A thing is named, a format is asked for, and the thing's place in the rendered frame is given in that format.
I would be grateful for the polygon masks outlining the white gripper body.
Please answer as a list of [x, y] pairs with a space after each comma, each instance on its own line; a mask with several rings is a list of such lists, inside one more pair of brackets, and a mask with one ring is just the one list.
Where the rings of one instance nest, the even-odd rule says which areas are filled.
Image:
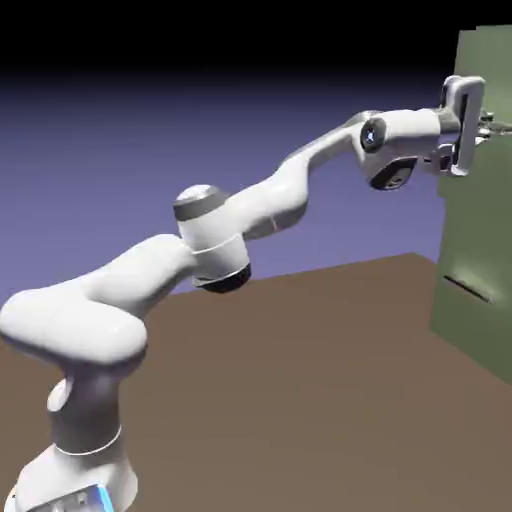
[[467, 176], [475, 154], [485, 80], [479, 76], [451, 75], [442, 86], [441, 141], [452, 145], [449, 172]]

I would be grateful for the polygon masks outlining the green drawer front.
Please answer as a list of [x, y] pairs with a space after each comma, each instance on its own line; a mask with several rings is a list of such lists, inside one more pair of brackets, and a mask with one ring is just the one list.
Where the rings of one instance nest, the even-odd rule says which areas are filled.
[[[482, 109], [512, 125], [512, 25], [461, 32], [454, 71], [484, 78]], [[512, 134], [479, 145], [469, 175], [442, 178], [438, 191], [446, 223], [506, 222], [512, 217]]]
[[[487, 304], [444, 275], [489, 293]], [[512, 217], [506, 222], [444, 222], [430, 327], [512, 386]]]

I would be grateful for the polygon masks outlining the green cabinet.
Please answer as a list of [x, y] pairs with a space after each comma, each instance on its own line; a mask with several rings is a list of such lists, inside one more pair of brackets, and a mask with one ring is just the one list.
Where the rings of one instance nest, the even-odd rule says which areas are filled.
[[[486, 81], [484, 109], [512, 126], [512, 25], [459, 35], [455, 71]], [[466, 177], [442, 176], [445, 219], [430, 327], [512, 385], [512, 133], [477, 146]]]

